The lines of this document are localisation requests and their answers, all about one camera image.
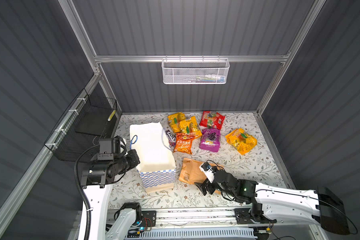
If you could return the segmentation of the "brown paper snack bag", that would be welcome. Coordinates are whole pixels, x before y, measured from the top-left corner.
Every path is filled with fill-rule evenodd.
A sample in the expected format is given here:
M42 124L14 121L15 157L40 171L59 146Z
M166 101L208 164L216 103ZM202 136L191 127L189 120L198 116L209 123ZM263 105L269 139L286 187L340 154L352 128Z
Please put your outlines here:
M216 164L213 161L206 162L208 162L210 165L216 165L218 168L224 170L222 166ZM204 162L201 161L184 158L179 180L190 185L195 185L195 183L202 183L207 178L205 174L199 169L200 165L203 163Z

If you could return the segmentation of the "purple grape gummy bag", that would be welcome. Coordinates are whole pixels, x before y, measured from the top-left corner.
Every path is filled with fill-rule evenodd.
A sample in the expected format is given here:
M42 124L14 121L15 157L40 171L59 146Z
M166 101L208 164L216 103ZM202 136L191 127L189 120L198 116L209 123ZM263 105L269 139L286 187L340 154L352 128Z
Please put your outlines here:
M220 130L204 129L202 130L202 139L200 149L217 153L220 149Z

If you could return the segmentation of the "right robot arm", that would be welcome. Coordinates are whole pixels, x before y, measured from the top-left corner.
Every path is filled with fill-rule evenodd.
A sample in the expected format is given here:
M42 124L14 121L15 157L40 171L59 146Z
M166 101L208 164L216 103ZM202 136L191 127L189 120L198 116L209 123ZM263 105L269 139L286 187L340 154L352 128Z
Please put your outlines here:
M203 195L219 191L227 201L251 205L246 216L254 223L290 220L316 224L337 235L351 234L343 201L326 187L316 190L272 187L237 179L223 167L207 162L199 169L207 177L204 182L195 184Z

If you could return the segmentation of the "yellow mango gummy bag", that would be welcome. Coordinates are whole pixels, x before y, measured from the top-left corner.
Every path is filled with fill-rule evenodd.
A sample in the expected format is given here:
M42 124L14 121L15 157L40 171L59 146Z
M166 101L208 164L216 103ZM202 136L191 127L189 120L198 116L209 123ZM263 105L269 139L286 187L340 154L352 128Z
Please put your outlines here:
M241 128L233 130L225 138L241 155L250 152L257 145L257 139Z

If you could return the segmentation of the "red fruit gummy bag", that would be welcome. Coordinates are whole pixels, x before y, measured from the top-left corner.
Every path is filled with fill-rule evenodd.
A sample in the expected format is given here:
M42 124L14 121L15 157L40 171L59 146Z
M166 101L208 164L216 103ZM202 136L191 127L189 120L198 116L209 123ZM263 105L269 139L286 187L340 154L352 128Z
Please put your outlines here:
M214 111L203 111L200 126L208 129L221 130L224 124L225 116Z

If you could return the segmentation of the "white blue checkered paper bag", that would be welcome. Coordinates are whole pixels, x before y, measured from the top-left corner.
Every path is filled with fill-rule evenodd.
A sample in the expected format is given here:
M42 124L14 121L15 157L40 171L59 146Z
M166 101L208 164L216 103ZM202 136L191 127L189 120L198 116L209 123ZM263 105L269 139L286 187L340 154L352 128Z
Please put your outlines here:
M172 189L176 181L176 162L161 123L130 126L131 147L140 159L137 170L146 193Z

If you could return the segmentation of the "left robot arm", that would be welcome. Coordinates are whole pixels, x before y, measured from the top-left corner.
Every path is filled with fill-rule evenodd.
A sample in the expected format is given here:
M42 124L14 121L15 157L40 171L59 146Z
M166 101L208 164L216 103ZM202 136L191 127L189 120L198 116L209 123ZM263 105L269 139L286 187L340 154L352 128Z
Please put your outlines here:
M98 153L79 171L75 162L76 187L83 200L83 211L79 228L80 240L123 240L130 229L136 229L143 214L139 203L124 203L115 222L107 228L108 202L113 184L139 163L135 150L128 150L125 140L119 136L101 139L99 144L89 147L81 154L99 148Z

